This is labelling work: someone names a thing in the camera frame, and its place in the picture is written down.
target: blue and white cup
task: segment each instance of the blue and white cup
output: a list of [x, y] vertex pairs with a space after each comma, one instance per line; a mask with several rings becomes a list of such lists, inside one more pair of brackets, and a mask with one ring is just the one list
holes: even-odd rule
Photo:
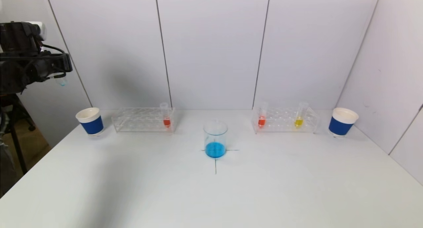
[[98, 135], [104, 129], [100, 109], [97, 107], [83, 109], [77, 113], [76, 118], [88, 135]]
[[332, 132], [334, 136], [344, 136], [348, 133], [357, 119], [357, 113], [347, 108], [337, 107], [333, 110], [329, 131]]

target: test tube rack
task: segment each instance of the test tube rack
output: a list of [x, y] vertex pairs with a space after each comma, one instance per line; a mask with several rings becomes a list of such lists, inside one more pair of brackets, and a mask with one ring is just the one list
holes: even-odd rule
[[300, 128], [295, 127], [296, 113], [298, 107], [291, 108], [269, 108], [266, 114], [266, 123], [263, 127], [258, 126], [259, 108], [253, 108], [251, 119], [255, 133], [268, 132], [305, 132], [315, 133], [320, 122], [320, 117], [311, 108], [307, 108], [304, 122]]
[[166, 127], [160, 108], [121, 108], [112, 116], [113, 126], [120, 132], [173, 133], [176, 128], [175, 108], [169, 108], [171, 124]]

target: red liquid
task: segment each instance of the red liquid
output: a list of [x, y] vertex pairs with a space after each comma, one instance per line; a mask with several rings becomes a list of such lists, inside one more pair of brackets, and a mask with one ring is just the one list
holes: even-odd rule
[[164, 118], [163, 124], [165, 125], [166, 128], [169, 128], [171, 126], [171, 120], [169, 118]]
[[266, 124], [266, 117], [265, 116], [260, 116], [258, 118], [258, 127], [259, 128], [263, 128], [265, 124]]

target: white table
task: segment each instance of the white table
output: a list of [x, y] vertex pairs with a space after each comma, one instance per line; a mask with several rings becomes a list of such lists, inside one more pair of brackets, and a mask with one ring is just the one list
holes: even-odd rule
[[[423, 227], [423, 187], [355, 127], [254, 134], [251, 111], [184, 111], [175, 134], [116, 134], [111, 113], [100, 136], [76, 127], [0, 199], [0, 227]], [[216, 174], [201, 151], [211, 118], [238, 150]]]

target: blue liquid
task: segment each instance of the blue liquid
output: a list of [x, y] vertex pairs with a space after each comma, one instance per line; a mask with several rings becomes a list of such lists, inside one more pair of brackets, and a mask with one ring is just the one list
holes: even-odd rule
[[210, 142], [206, 145], [206, 154], [212, 158], [219, 158], [225, 154], [225, 146], [219, 142]]

